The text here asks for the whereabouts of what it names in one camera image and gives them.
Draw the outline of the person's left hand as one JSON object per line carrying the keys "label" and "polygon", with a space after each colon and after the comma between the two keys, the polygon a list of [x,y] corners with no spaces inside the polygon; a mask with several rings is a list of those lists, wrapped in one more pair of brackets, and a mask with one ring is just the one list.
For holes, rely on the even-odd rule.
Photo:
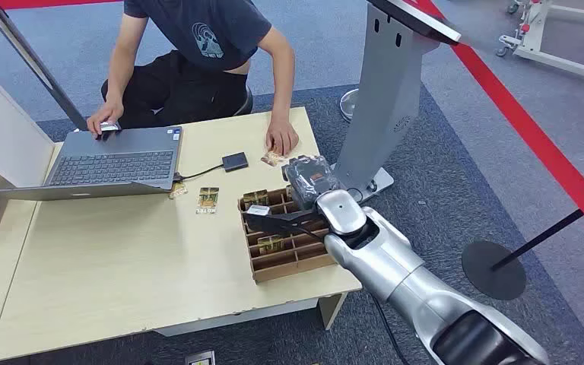
{"label": "person's left hand", "polygon": [[267,151],[287,156],[299,143],[299,136],[287,117],[271,117],[265,134]]}

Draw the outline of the person's right hand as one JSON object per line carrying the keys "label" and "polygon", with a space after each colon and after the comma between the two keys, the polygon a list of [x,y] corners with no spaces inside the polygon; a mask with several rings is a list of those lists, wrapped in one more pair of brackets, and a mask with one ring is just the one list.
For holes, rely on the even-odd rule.
{"label": "person's right hand", "polygon": [[123,114],[124,108],[120,99],[107,100],[101,108],[87,118],[87,129],[94,138],[102,135],[102,124],[115,125]]}

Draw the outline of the robot right hand grey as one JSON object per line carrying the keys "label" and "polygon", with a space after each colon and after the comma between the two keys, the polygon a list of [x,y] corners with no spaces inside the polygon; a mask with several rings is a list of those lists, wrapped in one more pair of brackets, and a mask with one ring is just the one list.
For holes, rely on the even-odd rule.
{"label": "robot right hand grey", "polygon": [[281,167],[284,181],[289,182],[291,198],[300,210],[313,209],[322,194],[341,188],[330,164],[323,156],[305,156],[289,159]]}

